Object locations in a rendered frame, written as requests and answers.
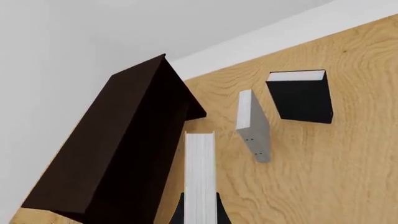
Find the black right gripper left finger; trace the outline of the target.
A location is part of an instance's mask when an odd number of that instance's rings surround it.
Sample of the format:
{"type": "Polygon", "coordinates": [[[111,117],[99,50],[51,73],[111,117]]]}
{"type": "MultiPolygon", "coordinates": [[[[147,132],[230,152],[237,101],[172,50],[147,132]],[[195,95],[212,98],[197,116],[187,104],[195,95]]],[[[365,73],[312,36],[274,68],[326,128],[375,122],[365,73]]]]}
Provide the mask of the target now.
{"type": "Polygon", "coordinates": [[[169,224],[184,224],[184,193],[180,194],[177,207],[172,215],[169,224]]]}

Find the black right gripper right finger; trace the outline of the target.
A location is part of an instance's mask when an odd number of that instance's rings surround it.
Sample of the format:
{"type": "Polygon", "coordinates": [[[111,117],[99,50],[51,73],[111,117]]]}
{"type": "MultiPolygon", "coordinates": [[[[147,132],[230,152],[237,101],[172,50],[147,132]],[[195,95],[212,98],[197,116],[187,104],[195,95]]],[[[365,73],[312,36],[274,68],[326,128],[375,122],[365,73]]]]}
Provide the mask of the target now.
{"type": "Polygon", "coordinates": [[[221,201],[220,194],[216,193],[216,203],[217,203],[217,224],[231,224],[231,220],[224,209],[223,203],[221,201]]]}

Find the white-paged book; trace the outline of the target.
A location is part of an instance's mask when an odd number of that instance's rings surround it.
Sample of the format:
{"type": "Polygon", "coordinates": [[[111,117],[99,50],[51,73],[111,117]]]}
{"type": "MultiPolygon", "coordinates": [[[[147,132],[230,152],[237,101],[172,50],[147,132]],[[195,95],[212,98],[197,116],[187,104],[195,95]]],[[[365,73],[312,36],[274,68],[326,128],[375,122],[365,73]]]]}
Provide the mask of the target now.
{"type": "Polygon", "coordinates": [[[183,224],[217,224],[215,134],[185,134],[183,224]]]}

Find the dark brown cabinet shelf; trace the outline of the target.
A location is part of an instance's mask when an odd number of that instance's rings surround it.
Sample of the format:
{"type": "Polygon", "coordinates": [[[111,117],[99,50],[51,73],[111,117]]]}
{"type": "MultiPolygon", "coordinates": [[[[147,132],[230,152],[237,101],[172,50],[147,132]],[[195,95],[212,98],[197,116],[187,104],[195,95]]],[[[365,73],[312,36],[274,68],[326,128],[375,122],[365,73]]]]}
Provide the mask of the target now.
{"type": "Polygon", "coordinates": [[[205,116],[165,55],[118,72],[22,207],[82,224],[153,224],[184,123],[205,116]]]}

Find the grey cover book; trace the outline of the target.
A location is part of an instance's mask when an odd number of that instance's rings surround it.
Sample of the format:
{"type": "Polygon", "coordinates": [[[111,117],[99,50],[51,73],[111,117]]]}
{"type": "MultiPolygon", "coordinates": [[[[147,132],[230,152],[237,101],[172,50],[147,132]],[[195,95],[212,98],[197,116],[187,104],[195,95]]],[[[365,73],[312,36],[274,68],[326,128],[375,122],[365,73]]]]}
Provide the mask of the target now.
{"type": "Polygon", "coordinates": [[[269,121],[251,89],[239,93],[236,131],[257,162],[271,161],[269,121]]]}

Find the black cover book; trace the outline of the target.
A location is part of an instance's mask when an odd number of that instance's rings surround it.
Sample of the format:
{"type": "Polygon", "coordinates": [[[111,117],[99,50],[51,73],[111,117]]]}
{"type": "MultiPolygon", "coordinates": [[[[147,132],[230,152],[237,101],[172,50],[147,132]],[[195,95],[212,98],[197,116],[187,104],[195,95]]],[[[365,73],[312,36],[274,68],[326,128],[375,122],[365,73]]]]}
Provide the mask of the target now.
{"type": "Polygon", "coordinates": [[[326,70],[270,72],[266,85],[281,119],[332,123],[326,70]]]}

